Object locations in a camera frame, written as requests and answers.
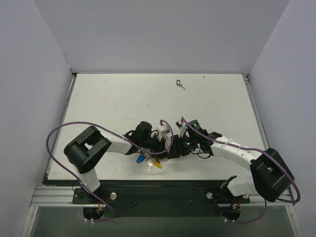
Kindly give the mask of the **blue key tag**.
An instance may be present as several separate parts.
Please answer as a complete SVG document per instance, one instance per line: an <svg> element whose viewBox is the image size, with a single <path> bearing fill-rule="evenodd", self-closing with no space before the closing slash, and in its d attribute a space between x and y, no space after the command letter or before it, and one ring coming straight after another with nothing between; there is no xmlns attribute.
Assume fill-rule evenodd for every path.
<svg viewBox="0 0 316 237"><path fill-rule="evenodd" d="M142 163L145 160L146 156L145 155L139 155L137 158L136 162L137 163Z"/></svg>

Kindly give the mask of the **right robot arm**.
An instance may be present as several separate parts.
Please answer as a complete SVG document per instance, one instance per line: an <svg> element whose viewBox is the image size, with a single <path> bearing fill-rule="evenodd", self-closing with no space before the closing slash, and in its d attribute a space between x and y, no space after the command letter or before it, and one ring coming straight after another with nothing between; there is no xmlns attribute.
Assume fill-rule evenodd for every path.
<svg viewBox="0 0 316 237"><path fill-rule="evenodd" d="M224 135L208 133L195 119L176 122L179 135L174 136L168 157L179 158L189 154L208 159L211 156L225 158L247 169L249 177L238 178L233 175L224 183L224 188L235 196L260 195L269 202L294 183L294 176L278 151L268 148L265 151L244 147Z"/></svg>

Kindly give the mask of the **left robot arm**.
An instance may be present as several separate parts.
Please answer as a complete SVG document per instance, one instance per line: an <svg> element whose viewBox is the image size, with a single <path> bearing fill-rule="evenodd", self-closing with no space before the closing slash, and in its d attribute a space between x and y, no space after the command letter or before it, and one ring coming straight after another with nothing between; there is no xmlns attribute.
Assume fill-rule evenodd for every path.
<svg viewBox="0 0 316 237"><path fill-rule="evenodd" d="M173 137L168 137L168 134L173 134L173 130L161 122L156 131L157 135L152 135L152 126L142 121L125 135L103 135L95 125L91 125L75 137L64 148L64 154L75 168L80 183L86 187L84 198L90 203L101 198L95 166L106 152L131 155L141 151L152 156L166 156L173 143Z"/></svg>

